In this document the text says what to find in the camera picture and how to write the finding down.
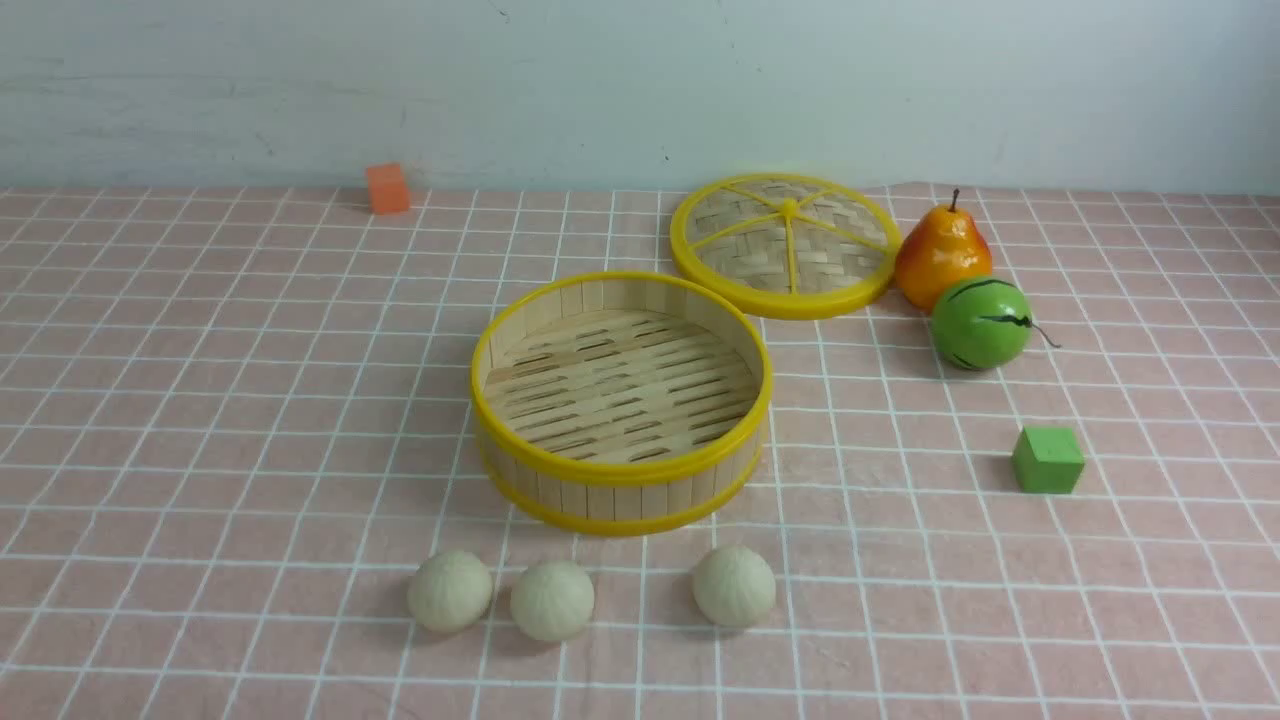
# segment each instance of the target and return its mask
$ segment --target bamboo steamer basket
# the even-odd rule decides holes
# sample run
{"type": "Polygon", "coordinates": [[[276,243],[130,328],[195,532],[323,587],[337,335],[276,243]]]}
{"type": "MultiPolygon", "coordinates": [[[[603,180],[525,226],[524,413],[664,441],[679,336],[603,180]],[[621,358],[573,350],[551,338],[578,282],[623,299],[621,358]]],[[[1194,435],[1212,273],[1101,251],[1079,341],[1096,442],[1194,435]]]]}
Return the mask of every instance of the bamboo steamer basket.
{"type": "Polygon", "coordinates": [[[682,278],[605,272],[525,296],[471,364],[480,457],[548,524],[637,536],[727,502],[760,460],[773,370],[732,304],[682,278]]]}
{"type": "Polygon", "coordinates": [[[680,272],[744,313],[782,320],[863,307],[893,279],[902,245],[867,196],[786,173],[731,177],[685,199],[671,220],[680,272]]]}

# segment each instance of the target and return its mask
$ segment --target pink grid tablecloth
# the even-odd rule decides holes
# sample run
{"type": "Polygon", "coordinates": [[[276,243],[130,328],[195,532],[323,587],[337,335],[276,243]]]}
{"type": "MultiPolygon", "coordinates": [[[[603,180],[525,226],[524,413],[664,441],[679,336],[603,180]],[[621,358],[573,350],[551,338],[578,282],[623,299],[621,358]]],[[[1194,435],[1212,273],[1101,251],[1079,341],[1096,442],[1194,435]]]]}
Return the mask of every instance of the pink grid tablecloth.
{"type": "MultiPolygon", "coordinates": [[[[870,193],[909,227],[950,187],[870,193]]],[[[1280,199],[966,191],[1062,350],[954,373],[896,293],[765,322],[776,445],[722,512],[532,523],[460,430],[475,337],[669,272],[680,197],[0,190],[0,717],[1280,717],[1280,199]],[[1074,496],[1016,492],[1030,423],[1078,429],[1074,496]],[[686,577],[727,542],[783,591],[740,635],[686,577]],[[413,630],[449,547],[576,559],[595,621],[413,630]]]]}

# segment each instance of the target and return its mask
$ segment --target green cube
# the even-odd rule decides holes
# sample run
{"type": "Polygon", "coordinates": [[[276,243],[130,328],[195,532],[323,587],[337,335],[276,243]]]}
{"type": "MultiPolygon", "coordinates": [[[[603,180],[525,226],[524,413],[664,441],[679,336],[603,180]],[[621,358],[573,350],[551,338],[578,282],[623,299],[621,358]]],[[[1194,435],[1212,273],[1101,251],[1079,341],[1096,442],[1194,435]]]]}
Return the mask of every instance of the green cube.
{"type": "Polygon", "coordinates": [[[1028,427],[1014,447],[1014,474],[1023,492],[1070,493],[1084,471],[1071,428],[1028,427]]]}

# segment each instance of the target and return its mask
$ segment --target bamboo steamer lid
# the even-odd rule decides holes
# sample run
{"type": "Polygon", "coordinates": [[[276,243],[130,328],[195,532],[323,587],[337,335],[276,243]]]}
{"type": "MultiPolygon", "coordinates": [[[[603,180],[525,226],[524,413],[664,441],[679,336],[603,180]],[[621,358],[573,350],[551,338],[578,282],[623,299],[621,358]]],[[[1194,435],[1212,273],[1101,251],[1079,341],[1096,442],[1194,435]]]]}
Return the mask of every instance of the bamboo steamer lid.
{"type": "Polygon", "coordinates": [[[676,209],[676,266],[744,313],[785,320],[844,315],[893,279],[902,238],[859,192],[805,176],[712,183],[676,209]]]}

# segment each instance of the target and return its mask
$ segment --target white wall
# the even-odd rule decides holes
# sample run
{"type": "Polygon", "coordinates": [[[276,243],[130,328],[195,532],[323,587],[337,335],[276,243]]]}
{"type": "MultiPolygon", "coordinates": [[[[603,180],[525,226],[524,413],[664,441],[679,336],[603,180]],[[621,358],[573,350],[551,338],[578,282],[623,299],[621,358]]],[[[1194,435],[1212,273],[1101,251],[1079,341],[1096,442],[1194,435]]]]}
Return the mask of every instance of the white wall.
{"type": "Polygon", "coordinates": [[[1276,0],[0,0],[0,184],[1280,192],[1276,0]]]}

